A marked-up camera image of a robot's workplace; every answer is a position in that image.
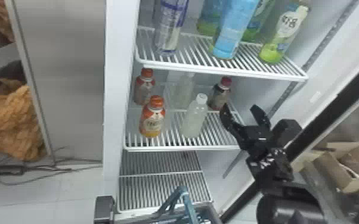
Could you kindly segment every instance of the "green bottle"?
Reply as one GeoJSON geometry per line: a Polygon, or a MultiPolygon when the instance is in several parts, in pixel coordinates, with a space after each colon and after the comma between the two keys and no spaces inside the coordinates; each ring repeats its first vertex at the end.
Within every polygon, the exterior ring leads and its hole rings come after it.
{"type": "Polygon", "coordinates": [[[197,31],[205,36],[214,36],[220,22],[225,0],[205,0],[197,20],[197,31]]]}
{"type": "Polygon", "coordinates": [[[243,41],[253,42],[256,34],[259,33],[263,24],[266,22],[268,15],[270,15],[276,0],[260,0],[258,7],[250,20],[247,28],[242,36],[243,41]]]}
{"type": "Polygon", "coordinates": [[[291,0],[278,18],[276,29],[273,30],[268,42],[263,45],[259,53],[260,59],[268,63],[279,62],[298,34],[309,10],[309,0],[291,0]]]}

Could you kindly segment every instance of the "bottle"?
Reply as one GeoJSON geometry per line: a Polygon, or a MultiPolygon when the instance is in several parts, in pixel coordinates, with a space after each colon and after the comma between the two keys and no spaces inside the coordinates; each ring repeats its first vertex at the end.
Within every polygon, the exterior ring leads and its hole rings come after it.
{"type": "Polygon", "coordinates": [[[147,104],[154,85],[153,70],[143,68],[141,75],[135,80],[134,102],[138,105],[147,104]]]}
{"type": "Polygon", "coordinates": [[[252,42],[270,15],[276,0],[260,0],[258,7],[242,36],[242,41],[252,42]]]}
{"type": "Polygon", "coordinates": [[[258,6],[259,0],[228,0],[224,4],[220,24],[209,51],[221,59],[235,56],[246,26],[258,6]]]}
{"type": "Polygon", "coordinates": [[[194,138],[199,135],[208,114],[207,100],[208,96],[206,94],[197,94],[196,99],[189,105],[181,127],[181,133],[185,137],[194,138]]]}
{"type": "Polygon", "coordinates": [[[174,107],[186,109],[191,103],[191,97],[195,83],[193,76],[195,73],[188,72],[183,75],[177,83],[174,91],[174,107]]]}
{"type": "Polygon", "coordinates": [[[206,36],[214,36],[220,22],[224,0],[205,0],[202,12],[197,20],[197,31],[206,36]]]}
{"type": "Polygon", "coordinates": [[[298,34],[309,10],[309,0],[292,0],[287,4],[278,19],[276,29],[259,53],[260,59],[268,63],[279,62],[298,34]]]}
{"type": "Polygon", "coordinates": [[[150,102],[143,107],[139,131],[146,138],[160,135],[165,116],[164,99],[157,95],[151,96],[150,102]]]}
{"type": "Polygon", "coordinates": [[[189,0],[160,0],[154,9],[154,50],[171,56],[177,50],[178,37],[185,21],[189,0]]]}
{"type": "Polygon", "coordinates": [[[232,80],[229,77],[221,78],[221,82],[213,86],[209,95],[208,106],[213,110],[221,110],[230,95],[232,80]]]}

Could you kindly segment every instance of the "silver can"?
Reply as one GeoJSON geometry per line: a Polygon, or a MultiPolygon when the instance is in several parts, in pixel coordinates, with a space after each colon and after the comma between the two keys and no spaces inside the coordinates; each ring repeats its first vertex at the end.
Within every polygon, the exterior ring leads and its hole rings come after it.
{"type": "Polygon", "coordinates": [[[182,25],[184,25],[189,0],[155,0],[154,50],[165,56],[175,54],[182,25]]]}

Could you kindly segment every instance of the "white bottle cap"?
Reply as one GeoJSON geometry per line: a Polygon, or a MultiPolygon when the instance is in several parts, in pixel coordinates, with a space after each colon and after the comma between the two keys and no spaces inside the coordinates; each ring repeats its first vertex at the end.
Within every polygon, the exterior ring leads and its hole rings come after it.
{"type": "Polygon", "coordinates": [[[188,77],[193,77],[195,75],[195,72],[187,72],[188,77]]]}
{"type": "Polygon", "coordinates": [[[208,96],[206,96],[206,94],[197,94],[196,102],[198,104],[206,104],[207,101],[208,101],[208,96]]]}

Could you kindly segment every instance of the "white tile floor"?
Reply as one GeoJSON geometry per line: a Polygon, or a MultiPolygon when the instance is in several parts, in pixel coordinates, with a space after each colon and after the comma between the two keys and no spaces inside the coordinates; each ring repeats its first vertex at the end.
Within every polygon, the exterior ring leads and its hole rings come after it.
{"type": "MultiPolygon", "coordinates": [[[[94,165],[75,165],[80,168],[94,165]]],[[[102,195],[102,169],[63,174],[18,186],[0,184],[0,223],[9,224],[89,224],[93,221],[94,201],[102,195]]],[[[42,172],[22,177],[4,177],[5,182],[31,179],[42,172]]],[[[256,223],[256,201],[251,202],[230,224],[256,223]]]]}

